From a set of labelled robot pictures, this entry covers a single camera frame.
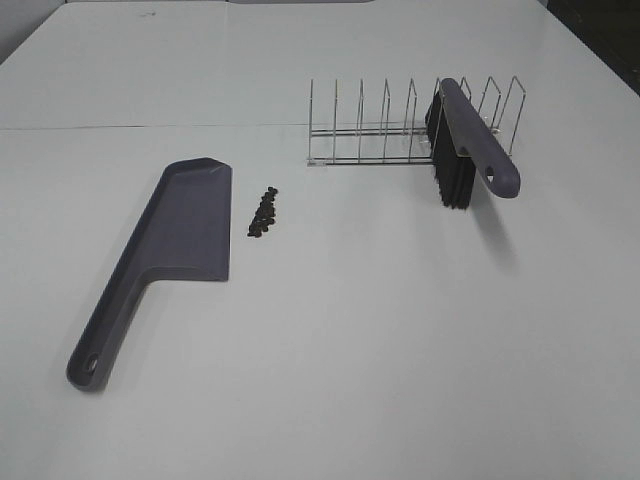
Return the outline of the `grey hand brush black bristles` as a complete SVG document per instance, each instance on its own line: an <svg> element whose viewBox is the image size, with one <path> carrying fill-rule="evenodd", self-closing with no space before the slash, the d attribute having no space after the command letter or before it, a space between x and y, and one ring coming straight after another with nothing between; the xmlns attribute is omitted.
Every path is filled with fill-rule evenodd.
<svg viewBox="0 0 640 480"><path fill-rule="evenodd" d="M444 206L468 208L477 177L497 197L518 196L519 171L456 80L439 82L425 124Z"/></svg>

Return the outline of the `grey plastic dustpan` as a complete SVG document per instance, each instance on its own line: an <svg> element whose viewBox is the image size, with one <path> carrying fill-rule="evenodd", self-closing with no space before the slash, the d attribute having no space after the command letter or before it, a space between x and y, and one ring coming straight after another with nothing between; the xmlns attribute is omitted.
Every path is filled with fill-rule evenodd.
<svg viewBox="0 0 640 480"><path fill-rule="evenodd" d="M164 169L69 358L71 385L106 386L150 284L228 280L231 201L232 169L223 162L197 158Z"/></svg>

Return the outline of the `pile of coffee beans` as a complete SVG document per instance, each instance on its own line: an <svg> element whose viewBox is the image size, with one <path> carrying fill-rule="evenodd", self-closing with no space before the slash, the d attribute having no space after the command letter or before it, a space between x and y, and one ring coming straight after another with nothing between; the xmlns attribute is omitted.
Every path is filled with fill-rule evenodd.
<svg viewBox="0 0 640 480"><path fill-rule="evenodd" d="M275 224L276 209L274 202L278 193L279 190L277 188L269 186L261 196L260 203L247 229L248 237L260 238Z"/></svg>

